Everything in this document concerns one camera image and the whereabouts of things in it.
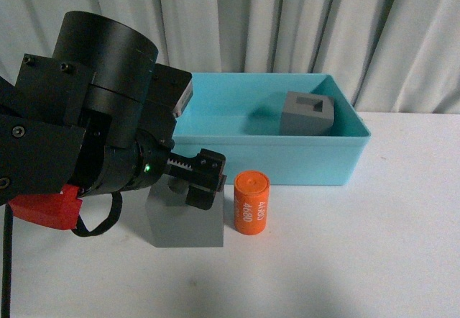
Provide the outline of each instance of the red 3d printed part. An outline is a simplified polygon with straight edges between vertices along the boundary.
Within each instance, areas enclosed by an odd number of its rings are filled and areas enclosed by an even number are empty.
[[[57,230],[72,230],[77,225],[82,204],[78,187],[64,185],[60,194],[25,194],[9,202],[13,215],[28,222]]]

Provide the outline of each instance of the gray 3d printed block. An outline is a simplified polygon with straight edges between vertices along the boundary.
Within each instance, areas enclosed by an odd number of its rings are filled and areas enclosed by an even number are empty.
[[[209,210],[185,204],[186,186],[163,175],[145,204],[155,247],[224,246],[224,192]]]
[[[287,92],[281,114],[281,135],[328,135],[333,123],[333,97],[294,91]]]

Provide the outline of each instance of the curtain fold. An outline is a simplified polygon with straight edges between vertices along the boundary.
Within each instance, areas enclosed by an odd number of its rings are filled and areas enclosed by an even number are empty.
[[[193,72],[330,73],[362,111],[460,113],[460,0],[0,0],[0,75],[95,12]]]

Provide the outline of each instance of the orange cylinder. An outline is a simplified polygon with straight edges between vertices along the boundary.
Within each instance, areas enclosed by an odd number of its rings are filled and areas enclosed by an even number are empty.
[[[270,180],[262,172],[245,171],[235,178],[235,228],[246,235],[259,234],[267,224]]]

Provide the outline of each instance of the turquoise bin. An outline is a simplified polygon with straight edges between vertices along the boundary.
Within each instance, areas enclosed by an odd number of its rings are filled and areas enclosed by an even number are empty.
[[[329,136],[280,136],[287,91],[333,96]],[[194,73],[193,97],[175,129],[175,152],[206,148],[226,156],[227,183],[245,170],[272,185],[344,185],[370,132],[330,75]]]

